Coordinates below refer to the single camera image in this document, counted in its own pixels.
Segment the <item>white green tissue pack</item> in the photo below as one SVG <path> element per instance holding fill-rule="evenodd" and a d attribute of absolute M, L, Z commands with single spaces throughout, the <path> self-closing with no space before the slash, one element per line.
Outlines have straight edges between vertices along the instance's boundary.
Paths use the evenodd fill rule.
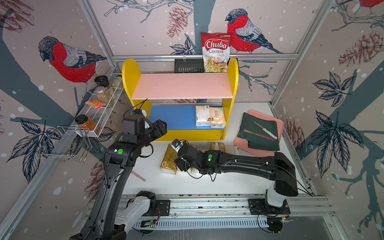
<path fill-rule="evenodd" d="M 196 106 L 196 127 L 210 127 L 211 115 L 209 106 Z"/>

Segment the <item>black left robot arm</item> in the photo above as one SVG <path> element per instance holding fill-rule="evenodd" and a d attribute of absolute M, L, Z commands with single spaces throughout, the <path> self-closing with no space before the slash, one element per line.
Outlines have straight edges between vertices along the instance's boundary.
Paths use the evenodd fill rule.
<path fill-rule="evenodd" d="M 167 123 L 150 122 L 143 116 L 123 120 L 124 131 L 109 146 L 103 158 L 105 169 L 104 186 L 98 192 L 92 211 L 72 240 L 125 240 L 139 217 L 154 208 L 156 196 L 151 192 L 136 197 L 127 208 L 128 215 L 121 224 L 116 224 L 118 206 L 126 182 L 137 158 L 142 158 L 142 149 L 167 134 Z"/>

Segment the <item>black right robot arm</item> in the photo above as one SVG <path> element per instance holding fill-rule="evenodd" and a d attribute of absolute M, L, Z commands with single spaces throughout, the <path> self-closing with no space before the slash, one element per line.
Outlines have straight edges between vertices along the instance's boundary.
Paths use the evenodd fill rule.
<path fill-rule="evenodd" d="M 175 163 L 184 172 L 193 168 L 201 175 L 239 173 L 270 180 L 272 184 L 266 190 L 266 199 L 272 207 L 281 208 L 287 197 L 296 197 L 299 194 L 296 167 L 280 152 L 275 152 L 273 156 L 250 157 L 217 150 L 202 152 L 185 145 L 178 150 Z"/>

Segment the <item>yellow shelf unit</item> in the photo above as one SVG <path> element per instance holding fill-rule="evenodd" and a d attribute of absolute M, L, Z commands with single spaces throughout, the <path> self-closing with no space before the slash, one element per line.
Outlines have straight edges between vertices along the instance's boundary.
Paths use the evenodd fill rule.
<path fill-rule="evenodd" d="M 229 61 L 226 73 L 143 74 L 133 59 L 125 60 L 123 85 L 132 105 L 144 101 L 143 109 L 150 121 L 167 123 L 168 132 L 159 140 L 223 141 L 227 128 L 196 127 L 192 105 L 153 106 L 152 100 L 221 99 L 226 122 L 230 121 L 239 83 L 239 64 Z"/>

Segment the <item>pink stick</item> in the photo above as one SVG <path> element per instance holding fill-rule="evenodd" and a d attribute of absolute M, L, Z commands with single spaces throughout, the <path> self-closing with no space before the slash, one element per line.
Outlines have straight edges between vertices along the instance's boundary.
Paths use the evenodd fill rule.
<path fill-rule="evenodd" d="M 132 171 L 131 174 L 140 179 L 141 181 L 146 182 L 146 179 L 137 174 L 135 171 Z"/>

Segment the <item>pink plastic tray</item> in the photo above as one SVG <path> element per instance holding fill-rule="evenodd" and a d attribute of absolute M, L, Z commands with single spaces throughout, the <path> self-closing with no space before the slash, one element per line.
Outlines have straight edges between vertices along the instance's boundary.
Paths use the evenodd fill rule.
<path fill-rule="evenodd" d="M 243 113 L 234 145 L 256 157 L 273 156 L 280 150 L 283 121 L 255 110 Z"/>

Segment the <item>silver lid spice jar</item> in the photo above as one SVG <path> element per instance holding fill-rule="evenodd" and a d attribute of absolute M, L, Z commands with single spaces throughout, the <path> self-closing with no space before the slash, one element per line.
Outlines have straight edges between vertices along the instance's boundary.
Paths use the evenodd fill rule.
<path fill-rule="evenodd" d="M 105 107 L 107 108 L 113 107 L 114 100 L 116 99 L 116 96 L 113 90 L 107 89 L 106 87 L 103 87 L 103 86 L 97 86 L 95 88 L 95 92 L 98 100 L 102 102 L 105 105 Z"/>

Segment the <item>iridescent butter knife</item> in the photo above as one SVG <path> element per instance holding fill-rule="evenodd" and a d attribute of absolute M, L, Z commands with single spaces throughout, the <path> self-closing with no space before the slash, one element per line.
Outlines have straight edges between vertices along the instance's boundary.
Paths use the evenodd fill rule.
<path fill-rule="evenodd" d="M 257 134 L 257 133 L 254 133 L 254 132 L 252 132 L 252 131 L 246 130 L 246 129 L 244 129 L 243 132 L 244 132 L 244 133 L 247 133 L 247 134 L 255 135 L 255 136 L 258 136 L 258 137 L 267 139 L 267 140 L 275 141 L 275 140 L 274 140 L 273 138 L 271 138 L 270 136 L 265 136 L 265 135 Z"/>

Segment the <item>orange snack packet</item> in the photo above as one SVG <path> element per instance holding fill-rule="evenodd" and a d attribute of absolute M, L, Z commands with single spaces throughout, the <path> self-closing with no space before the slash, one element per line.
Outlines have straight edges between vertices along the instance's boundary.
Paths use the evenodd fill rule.
<path fill-rule="evenodd" d="M 98 99 L 89 100 L 86 102 L 86 104 L 95 110 L 105 107 L 105 104 Z"/>

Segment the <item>dark green cloth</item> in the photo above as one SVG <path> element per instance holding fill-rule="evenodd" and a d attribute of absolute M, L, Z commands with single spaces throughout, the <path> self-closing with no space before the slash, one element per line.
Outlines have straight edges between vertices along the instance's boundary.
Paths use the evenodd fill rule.
<path fill-rule="evenodd" d="M 248 113 L 243 113 L 238 138 L 246 140 L 250 149 L 273 152 L 280 150 L 277 123 Z"/>

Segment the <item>orange sauce jar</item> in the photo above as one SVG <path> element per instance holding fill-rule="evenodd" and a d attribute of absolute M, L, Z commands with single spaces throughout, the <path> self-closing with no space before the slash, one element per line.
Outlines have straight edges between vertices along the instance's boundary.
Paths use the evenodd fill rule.
<path fill-rule="evenodd" d="M 75 118 L 75 122 L 81 129 L 93 131 L 96 134 L 100 133 L 100 130 L 101 130 L 100 127 L 98 127 L 97 124 L 87 115 L 78 115 Z"/>

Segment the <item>black lid spice jar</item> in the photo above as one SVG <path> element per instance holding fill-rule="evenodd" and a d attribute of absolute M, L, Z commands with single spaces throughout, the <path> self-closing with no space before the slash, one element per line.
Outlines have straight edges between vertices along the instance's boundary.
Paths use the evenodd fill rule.
<path fill-rule="evenodd" d="M 97 84 L 95 89 L 104 87 L 106 90 L 109 90 L 111 88 L 109 78 L 107 76 L 97 76 L 94 79 L 94 82 Z"/>

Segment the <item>red cassava chips bag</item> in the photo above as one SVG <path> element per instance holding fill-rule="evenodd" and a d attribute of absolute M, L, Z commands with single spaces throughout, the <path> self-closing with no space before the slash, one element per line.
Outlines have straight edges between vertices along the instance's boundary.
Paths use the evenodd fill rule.
<path fill-rule="evenodd" d="M 201 39 L 205 72 L 227 72 L 230 59 L 231 34 L 201 33 Z"/>

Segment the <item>white handled knife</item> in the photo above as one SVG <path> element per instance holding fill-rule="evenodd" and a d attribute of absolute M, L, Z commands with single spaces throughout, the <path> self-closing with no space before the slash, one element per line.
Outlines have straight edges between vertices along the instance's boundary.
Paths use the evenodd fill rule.
<path fill-rule="evenodd" d="M 277 139 L 278 139 L 277 136 L 275 136 L 275 135 L 274 135 L 273 133 L 271 133 L 269 130 L 267 130 L 266 128 L 264 128 L 261 124 L 255 122 L 255 121 L 254 121 L 254 123 L 255 123 L 258 127 L 260 127 L 266 134 L 268 134 L 271 138 L 273 138 L 274 140 L 277 140 Z"/>

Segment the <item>base linear rail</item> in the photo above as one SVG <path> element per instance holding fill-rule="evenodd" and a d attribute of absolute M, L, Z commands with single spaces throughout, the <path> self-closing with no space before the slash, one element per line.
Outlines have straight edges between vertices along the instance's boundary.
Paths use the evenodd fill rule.
<path fill-rule="evenodd" d="M 169 231 L 270 227 L 298 217 L 333 217 L 326 197 L 287 198 L 282 210 L 267 207 L 265 195 L 158 195 L 161 213 L 140 217 L 135 230 Z"/>

